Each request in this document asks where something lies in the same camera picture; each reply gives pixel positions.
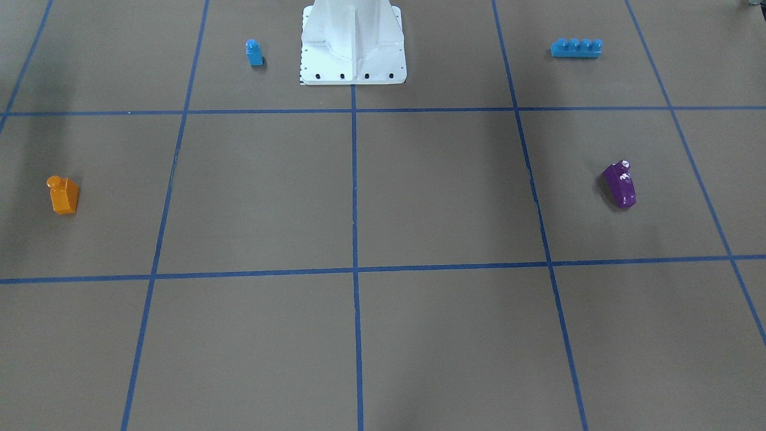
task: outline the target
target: gray floor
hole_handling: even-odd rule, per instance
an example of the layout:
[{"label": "gray floor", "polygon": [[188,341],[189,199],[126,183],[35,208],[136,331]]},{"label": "gray floor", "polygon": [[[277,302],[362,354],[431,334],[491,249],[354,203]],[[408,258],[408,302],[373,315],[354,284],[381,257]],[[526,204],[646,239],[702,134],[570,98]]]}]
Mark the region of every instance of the gray floor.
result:
[{"label": "gray floor", "polygon": [[0,0],[0,429],[766,429],[746,3],[400,0],[349,88],[306,0]]}]

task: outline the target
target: orange toy brick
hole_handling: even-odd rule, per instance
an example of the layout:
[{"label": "orange toy brick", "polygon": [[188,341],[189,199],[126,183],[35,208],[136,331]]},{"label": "orange toy brick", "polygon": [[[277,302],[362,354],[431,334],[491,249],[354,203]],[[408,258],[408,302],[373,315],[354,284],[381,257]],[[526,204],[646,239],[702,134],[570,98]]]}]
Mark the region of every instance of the orange toy brick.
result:
[{"label": "orange toy brick", "polygon": [[48,178],[47,184],[51,188],[51,202],[55,212],[71,214],[77,211],[77,197],[80,195],[80,187],[74,181],[54,175]]}]

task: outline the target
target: white mounting plate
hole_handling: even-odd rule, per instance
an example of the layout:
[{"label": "white mounting plate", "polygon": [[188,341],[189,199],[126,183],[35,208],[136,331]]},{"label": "white mounting plate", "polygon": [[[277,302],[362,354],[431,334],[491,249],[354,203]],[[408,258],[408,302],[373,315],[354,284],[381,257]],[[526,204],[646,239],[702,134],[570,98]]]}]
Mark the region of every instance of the white mounting plate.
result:
[{"label": "white mounting plate", "polygon": [[[304,28],[312,8],[313,6],[306,6],[303,9]],[[397,6],[391,8],[394,9],[396,21],[401,28],[401,9]],[[402,84],[407,79],[407,63],[404,59],[403,44],[380,44],[366,58],[359,59],[358,76],[353,76],[354,67],[351,58],[339,56],[327,46],[302,44],[300,84]]]}]

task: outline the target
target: horizontal blue line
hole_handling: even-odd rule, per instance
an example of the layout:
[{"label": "horizontal blue line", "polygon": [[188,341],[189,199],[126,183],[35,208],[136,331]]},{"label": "horizontal blue line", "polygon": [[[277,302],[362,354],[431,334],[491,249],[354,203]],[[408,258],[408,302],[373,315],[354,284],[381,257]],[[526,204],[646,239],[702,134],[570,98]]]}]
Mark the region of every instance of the horizontal blue line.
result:
[{"label": "horizontal blue line", "polygon": [[598,259],[584,261],[556,261],[553,266],[589,266],[589,265],[635,265],[646,263],[670,262],[717,262],[728,261],[728,256],[686,256],[680,258],[635,258],[635,259]]},{"label": "horizontal blue line", "polygon": [[[766,255],[735,255],[735,260],[766,260]],[[635,259],[595,259],[582,261],[554,261],[554,266],[589,266],[589,265],[636,265],[671,262],[719,262],[728,261],[728,256],[686,256],[678,258],[635,258]],[[494,269],[494,268],[541,268],[546,262],[503,262],[503,263],[467,263],[448,265],[395,265],[363,266],[357,272],[397,272],[397,271],[449,271],[458,269]],[[130,281],[130,280],[179,280],[186,278],[236,278],[263,277],[269,275],[310,275],[310,274],[351,274],[354,268],[309,268],[309,269],[274,269],[263,271],[221,271],[221,272],[179,272],[132,275],[88,275],[75,277],[36,277],[36,278],[0,278],[0,285],[29,285],[32,283],[67,283],[88,281]]]},{"label": "horizontal blue line", "polygon": [[454,269],[494,269],[494,268],[537,268],[545,262],[509,262],[509,263],[466,263],[454,265],[399,265],[399,266],[363,266],[359,272],[396,272],[396,271],[444,271]]},{"label": "horizontal blue line", "polygon": [[[720,106],[720,107],[520,107],[522,112],[547,112],[561,110],[766,110],[766,106]],[[397,112],[513,112],[513,107],[421,107],[421,108],[359,108],[361,114],[385,114]],[[9,112],[0,117],[108,117],[120,115],[227,115],[227,114],[350,114],[350,108],[338,109],[231,109],[231,110],[93,110],[51,112]]]},{"label": "horizontal blue line", "polygon": [[125,281],[149,280],[149,274],[134,275],[89,275],[81,277],[34,277],[34,278],[0,278],[0,285],[29,285],[32,283],[72,283],[78,281]]}]

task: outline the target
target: blue stud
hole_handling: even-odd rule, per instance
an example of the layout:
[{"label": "blue stud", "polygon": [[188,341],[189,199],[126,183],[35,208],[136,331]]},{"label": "blue stud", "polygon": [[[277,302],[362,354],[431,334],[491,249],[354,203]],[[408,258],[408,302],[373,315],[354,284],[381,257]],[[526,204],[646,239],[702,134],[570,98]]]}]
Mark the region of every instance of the blue stud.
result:
[{"label": "blue stud", "polygon": [[554,57],[578,57],[578,58],[598,58],[603,51],[604,42],[596,39],[591,42],[590,39],[571,39],[567,42],[561,38],[551,45],[551,55]]},{"label": "blue stud", "polygon": [[250,66],[263,66],[264,56],[260,54],[260,45],[258,42],[256,42],[255,39],[250,39],[245,42],[244,45],[247,47],[245,54],[247,54],[247,59],[250,61]]}]

